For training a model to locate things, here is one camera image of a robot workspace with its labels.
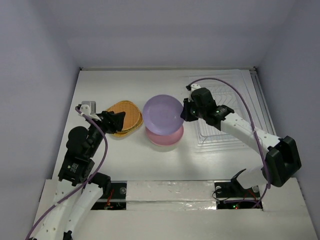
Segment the orange woven round plate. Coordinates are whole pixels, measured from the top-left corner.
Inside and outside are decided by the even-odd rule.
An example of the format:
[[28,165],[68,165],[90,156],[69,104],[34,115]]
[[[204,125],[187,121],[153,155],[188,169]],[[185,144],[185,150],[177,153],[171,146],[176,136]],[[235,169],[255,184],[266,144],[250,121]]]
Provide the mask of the orange woven round plate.
[[108,112],[114,111],[115,113],[125,112],[129,114],[138,114],[141,112],[139,108],[131,101],[123,100],[107,109]]

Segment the square woven bamboo plate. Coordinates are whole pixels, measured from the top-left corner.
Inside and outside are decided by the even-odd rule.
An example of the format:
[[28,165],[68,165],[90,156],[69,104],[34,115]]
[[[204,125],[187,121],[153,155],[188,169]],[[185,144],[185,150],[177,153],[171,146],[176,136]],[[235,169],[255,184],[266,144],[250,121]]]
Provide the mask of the square woven bamboo plate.
[[117,138],[122,138],[122,137],[126,137],[130,134],[132,134],[134,131],[136,131],[138,128],[141,127],[141,125],[143,124],[143,117],[142,117],[142,114],[140,113],[139,115],[139,120],[138,122],[136,123],[136,125],[134,127],[132,127],[131,129],[129,130],[125,130],[125,131],[120,131],[120,132],[116,132],[113,134],[114,137],[117,137]]

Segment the purple round plate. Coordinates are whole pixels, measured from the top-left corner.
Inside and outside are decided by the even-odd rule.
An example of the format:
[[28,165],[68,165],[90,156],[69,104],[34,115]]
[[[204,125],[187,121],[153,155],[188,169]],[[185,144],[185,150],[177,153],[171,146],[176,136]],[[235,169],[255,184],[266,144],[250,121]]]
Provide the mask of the purple round plate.
[[183,105],[178,99],[160,94],[145,103],[142,117],[145,126],[152,133],[166,136],[175,133],[183,125],[182,111]]

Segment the green-rimmed woven plate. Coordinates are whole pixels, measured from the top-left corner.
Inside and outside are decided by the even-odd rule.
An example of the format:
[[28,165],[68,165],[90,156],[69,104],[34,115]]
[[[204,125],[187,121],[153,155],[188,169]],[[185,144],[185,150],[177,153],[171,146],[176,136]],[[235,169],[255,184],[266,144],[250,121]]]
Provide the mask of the green-rimmed woven plate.
[[142,113],[137,114],[125,113],[123,128],[120,133],[127,133],[133,131],[136,127],[140,126],[143,122]]

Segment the pink round plate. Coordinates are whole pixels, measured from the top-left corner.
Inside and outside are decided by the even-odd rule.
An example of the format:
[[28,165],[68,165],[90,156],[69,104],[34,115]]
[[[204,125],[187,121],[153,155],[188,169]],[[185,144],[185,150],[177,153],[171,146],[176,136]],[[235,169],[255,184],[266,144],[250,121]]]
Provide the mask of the pink round plate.
[[170,135],[158,135],[151,132],[147,127],[145,127],[145,133],[151,142],[158,144],[174,144],[179,142],[184,135],[184,126],[182,125],[176,132]]

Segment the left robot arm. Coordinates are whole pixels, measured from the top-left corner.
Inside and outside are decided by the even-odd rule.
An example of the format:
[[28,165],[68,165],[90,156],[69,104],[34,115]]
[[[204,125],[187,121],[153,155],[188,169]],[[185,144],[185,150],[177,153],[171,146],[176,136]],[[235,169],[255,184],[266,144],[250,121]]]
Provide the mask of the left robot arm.
[[102,142],[104,152],[108,152],[106,135],[122,130],[126,114],[113,111],[96,114],[87,104],[76,106],[75,111],[90,126],[77,126],[69,132],[53,203],[34,223],[28,240],[75,239],[96,201],[110,194],[111,178],[99,172],[104,161],[93,170],[93,156]]

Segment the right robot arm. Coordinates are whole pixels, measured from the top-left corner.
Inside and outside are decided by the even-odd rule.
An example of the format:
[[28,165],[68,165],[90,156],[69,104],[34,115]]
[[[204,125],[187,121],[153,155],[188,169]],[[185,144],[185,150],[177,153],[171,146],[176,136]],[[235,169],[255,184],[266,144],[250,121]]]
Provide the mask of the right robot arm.
[[230,190],[242,196],[259,186],[282,187],[301,167],[296,141],[281,138],[254,126],[226,105],[217,105],[211,92],[198,84],[187,86],[189,96],[183,100],[181,118],[186,122],[202,119],[207,125],[229,134],[257,152],[262,164],[243,169],[230,180]]

